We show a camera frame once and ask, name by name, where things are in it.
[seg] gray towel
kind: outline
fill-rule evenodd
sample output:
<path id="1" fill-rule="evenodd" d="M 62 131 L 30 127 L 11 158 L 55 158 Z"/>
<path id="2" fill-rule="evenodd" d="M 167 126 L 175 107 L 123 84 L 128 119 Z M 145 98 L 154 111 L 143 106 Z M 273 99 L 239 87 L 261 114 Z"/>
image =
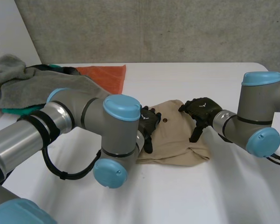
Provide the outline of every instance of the gray towel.
<path id="1" fill-rule="evenodd" d="M 110 95 L 87 76 L 26 68 L 25 63 L 13 55 L 0 58 L 0 108 L 20 109 L 45 104 L 49 94 L 57 88 L 81 90 L 92 98 Z"/>

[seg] white tabletop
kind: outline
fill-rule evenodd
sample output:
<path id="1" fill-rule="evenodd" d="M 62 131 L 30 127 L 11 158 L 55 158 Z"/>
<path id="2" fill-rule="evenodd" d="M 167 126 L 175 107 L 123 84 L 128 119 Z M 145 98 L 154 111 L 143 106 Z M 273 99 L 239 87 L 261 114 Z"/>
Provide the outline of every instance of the white tabletop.
<path id="1" fill-rule="evenodd" d="M 257 63 L 126 66 L 123 93 L 143 105 L 209 97 L 234 112 L 244 73 L 266 71 Z M 15 116 L 5 114 L 0 129 L 14 121 Z M 280 113 L 273 127 L 280 132 Z M 203 137 L 212 153 L 209 162 L 195 167 L 135 165 L 119 189 L 102 187 L 92 173 L 77 181 L 60 180 L 47 170 L 40 152 L 17 167 L 4 186 L 62 224 L 280 224 L 280 166 L 223 142 L 211 128 Z M 77 172 L 99 148 L 100 136 L 76 128 L 60 136 L 49 152 L 59 169 Z"/>

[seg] white logo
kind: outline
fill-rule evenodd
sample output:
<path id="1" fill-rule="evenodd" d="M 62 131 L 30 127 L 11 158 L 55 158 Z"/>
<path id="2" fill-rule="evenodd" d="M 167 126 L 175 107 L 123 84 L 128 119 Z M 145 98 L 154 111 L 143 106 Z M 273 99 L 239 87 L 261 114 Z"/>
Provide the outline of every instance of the white logo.
<path id="1" fill-rule="evenodd" d="M 144 117 L 144 116 L 143 116 L 143 114 L 141 115 L 141 117 L 143 118 L 143 120 L 145 120 L 145 119 L 149 119 L 149 118 Z"/>

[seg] beige shirt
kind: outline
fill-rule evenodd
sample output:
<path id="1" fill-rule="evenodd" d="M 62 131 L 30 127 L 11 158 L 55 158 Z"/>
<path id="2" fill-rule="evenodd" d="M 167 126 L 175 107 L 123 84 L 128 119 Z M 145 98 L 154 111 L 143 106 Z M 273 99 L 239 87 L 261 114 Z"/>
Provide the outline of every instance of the beige shirt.
<path id="1" fill-rule="evenodd" d="M 178 111 L 181 105 L 180 100 L 170 100 L 151 107 L 162 118 L 151 136 L 153 153 L 142 150 L 137 163 L 195 166 L 210 159 L 202 136 L 196 143 L 189 142 L 195 123 L 188 114 Z"/>

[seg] gray wall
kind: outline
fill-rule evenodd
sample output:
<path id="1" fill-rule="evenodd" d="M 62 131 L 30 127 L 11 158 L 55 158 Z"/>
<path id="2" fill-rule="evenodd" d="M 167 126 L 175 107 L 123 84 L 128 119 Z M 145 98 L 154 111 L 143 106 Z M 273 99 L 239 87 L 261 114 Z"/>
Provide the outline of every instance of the gray wall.
<path id="1" fill-rule="evenodd" d="M 280 0 L 16 0 L 43 63 L 257 62 L 280 71 Z"/>

